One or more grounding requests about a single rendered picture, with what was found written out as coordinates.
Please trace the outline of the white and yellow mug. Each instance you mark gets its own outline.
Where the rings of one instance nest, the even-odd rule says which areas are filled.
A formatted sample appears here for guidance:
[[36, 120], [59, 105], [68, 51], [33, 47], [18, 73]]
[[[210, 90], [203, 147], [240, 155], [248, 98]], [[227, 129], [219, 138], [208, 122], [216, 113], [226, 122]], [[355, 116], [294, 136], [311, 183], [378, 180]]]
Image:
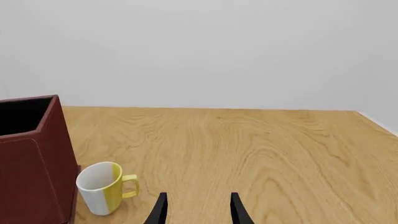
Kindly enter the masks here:
[[[123, 183], [133, 181], [135, 191], [124, 193]], [[76, 186], [89, 211], [99, 216], [113, 213], [122, 199], [139, 194], [137, 175], [123, 175], [122, 167], [114, 162], [99, 162], [88, 166], [76, 178]]]

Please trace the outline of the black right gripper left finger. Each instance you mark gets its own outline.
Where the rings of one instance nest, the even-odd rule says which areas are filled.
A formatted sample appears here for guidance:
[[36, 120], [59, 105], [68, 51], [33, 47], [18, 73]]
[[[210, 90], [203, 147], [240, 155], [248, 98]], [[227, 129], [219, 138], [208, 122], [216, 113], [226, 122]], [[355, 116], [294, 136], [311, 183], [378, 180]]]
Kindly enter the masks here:
[[144, 224], [165, 224], [167, 219], [167, 193], [161, 192]]

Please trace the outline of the red-brown desk caddy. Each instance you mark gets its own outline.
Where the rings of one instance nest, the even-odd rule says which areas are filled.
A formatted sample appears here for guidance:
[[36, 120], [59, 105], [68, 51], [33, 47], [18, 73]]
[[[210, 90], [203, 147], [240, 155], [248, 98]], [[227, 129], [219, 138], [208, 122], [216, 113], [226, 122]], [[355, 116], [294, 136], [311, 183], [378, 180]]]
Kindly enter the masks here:
[[0, 100], [0, 224], [75, 224], [80, 169], [57, 95]]

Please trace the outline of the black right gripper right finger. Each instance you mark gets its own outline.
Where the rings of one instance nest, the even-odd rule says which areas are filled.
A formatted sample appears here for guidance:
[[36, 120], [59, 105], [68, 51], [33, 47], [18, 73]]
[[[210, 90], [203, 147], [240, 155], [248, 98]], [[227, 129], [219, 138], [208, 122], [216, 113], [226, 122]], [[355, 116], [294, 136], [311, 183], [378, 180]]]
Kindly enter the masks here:
[[230, 209], [233, 224], [254, 224], [237, 192], [231, 193]]

